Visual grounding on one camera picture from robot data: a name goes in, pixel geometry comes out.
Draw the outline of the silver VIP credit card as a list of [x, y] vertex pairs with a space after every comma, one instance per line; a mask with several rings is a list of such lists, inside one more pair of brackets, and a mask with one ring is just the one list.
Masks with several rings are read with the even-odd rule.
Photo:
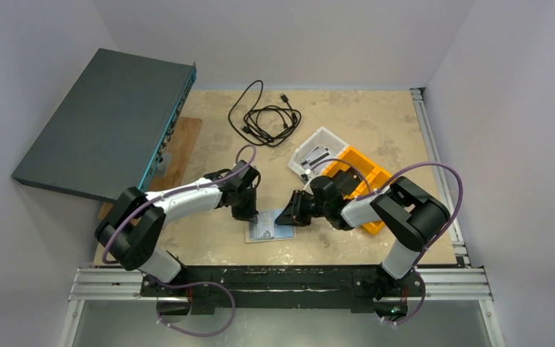
[[271, 211], [264, 211], [258, 215], [254, 236], [256, 240], [275, 238], [274, 218]]

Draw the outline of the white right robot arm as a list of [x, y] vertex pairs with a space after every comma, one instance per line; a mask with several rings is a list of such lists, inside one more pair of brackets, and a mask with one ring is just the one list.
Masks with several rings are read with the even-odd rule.
[[407, 275], [423, 249], [450, 219], [448, 209], [410, 179], [401, 176], [384, 193], [348, 199], [328, 176], [311, 180], [310, 192], [295, 190], [275, 219], [280, 226], [306, 227], [325, 218], [333, 228], [349, 231], [363, 224], [382, 222], [395, 237], [379, 273], [393, 280]]

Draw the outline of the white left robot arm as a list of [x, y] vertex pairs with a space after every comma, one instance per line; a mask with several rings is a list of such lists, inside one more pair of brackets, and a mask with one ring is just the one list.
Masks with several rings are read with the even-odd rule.
[[205, 174], [191, 184], [160, 192], [124, 190], [95, 229], [95, 238], [125, 270], [170, 283], [184, 265], [158, 246], [164, 226], [188, 215], [229, 207], [235, 220], [257, 222], [261, 174], [240, 160], [232, 169]]

